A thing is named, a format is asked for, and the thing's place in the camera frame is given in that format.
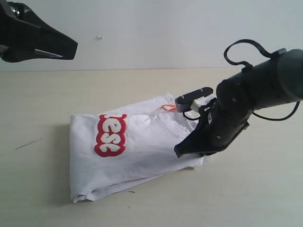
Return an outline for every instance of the table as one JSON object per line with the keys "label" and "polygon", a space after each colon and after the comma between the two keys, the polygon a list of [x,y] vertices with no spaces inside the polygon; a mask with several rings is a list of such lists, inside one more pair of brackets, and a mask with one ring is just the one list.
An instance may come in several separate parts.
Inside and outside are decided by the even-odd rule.
{"label": "table", "polygon": [[[303,225],[303,111],[254,116],[224,152],[96,202],[72,203],[69,120],[171,93],[215,88],[240,68],[0,74],[1,227]],[[294,104],[262,110],[287,115]]]}

